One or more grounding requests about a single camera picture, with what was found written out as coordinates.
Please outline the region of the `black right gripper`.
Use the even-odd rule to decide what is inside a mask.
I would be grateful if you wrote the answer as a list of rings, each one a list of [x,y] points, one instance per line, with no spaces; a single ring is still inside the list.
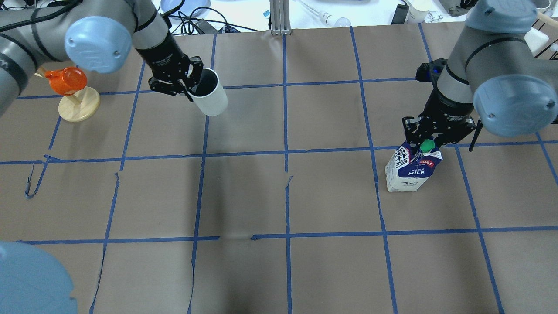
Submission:
[[[403,131],[406,141],[420,146],[425,140],[432,139],[435,147],[462,141],[473,131],[469,152],[473,152],[477,139],[483,129],[482,121],[474,123],[470,114],[472,103],[460,103],[445,97],[437,89],[432,90],[424,111],[418,117],[404,116]]]

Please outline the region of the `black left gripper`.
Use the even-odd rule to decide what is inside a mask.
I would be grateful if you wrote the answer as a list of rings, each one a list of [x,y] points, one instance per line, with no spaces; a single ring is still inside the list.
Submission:
[[[203,70],[203,60],[199,56],[183,54],[177,58],[168,57],[159,64],[152,64],[152,77],[148,80],[151,91],[164,95],[184,95],[194,102],[190,92],[199,83]]]

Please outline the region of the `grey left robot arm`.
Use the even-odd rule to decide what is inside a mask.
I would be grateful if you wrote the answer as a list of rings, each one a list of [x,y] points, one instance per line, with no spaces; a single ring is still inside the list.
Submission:
[[[1,112],[46,62],[114,73],[135,49],[152,70],[148,84],[186,95],[201,82],[203,62],[189,57],[150,0],[72,0],[63,7],[1,11]]]

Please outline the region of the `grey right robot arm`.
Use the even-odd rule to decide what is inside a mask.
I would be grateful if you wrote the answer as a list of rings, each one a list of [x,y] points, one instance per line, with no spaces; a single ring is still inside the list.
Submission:
[[[533,56],[525,35],[538,17],[530,0],[480,0],[448,59],[425,62],[416,80],[433,90],[418,117],[403,117],[417,153],[486,129],[498,137],[537,133],[557,123],[557,62]]]

